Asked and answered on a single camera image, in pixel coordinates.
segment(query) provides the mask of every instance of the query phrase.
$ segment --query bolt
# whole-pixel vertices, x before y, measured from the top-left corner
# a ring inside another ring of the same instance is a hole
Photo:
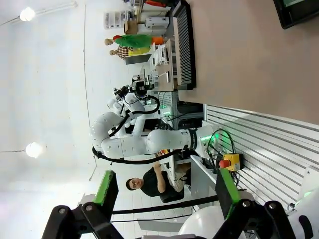
[[[270,209],[275,209],[276,208],[276,204],[274,204],[274,203],[269,204],[269,208]]]
[[[249,201],[245,201],[243,202],[243,206],[246,208],[246,207],[249,207],[250,206],[250,202]]]
[[[91,206],[91,205],[86,206],[85,210],[86,210],[86,211],[92,210],[92,206]]]

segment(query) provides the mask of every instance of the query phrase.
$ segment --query man's arm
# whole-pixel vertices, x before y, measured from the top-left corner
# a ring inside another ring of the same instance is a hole
[[[154,172],[156,174],[156,178],[158,180],[158,191],[160,193],[165,192],[166,185],[165,185],[165,180],[163,178],[163,175],[161,174],[161,168],[160,168],[160,163],[156,162],[153,166]]]

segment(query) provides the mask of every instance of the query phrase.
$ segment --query ceiling light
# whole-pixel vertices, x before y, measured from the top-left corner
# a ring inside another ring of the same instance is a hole
[[[30,7],[23,9],[20,13],[21,21],[31,21],[35,16],[35,11],[32,10]]]
[[[37,158],[43,152],[43,149],[40,144],[32,142],[27,145],[25,152],[31,158]]]

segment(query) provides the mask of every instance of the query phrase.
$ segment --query red cap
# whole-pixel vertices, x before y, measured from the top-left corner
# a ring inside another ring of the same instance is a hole
[[[221,160],[221,161],[219,162],[219,167],[221,167],[221,168],[227,168],[227,167],[229,167],[230,165],[231,165],[230,160]]]

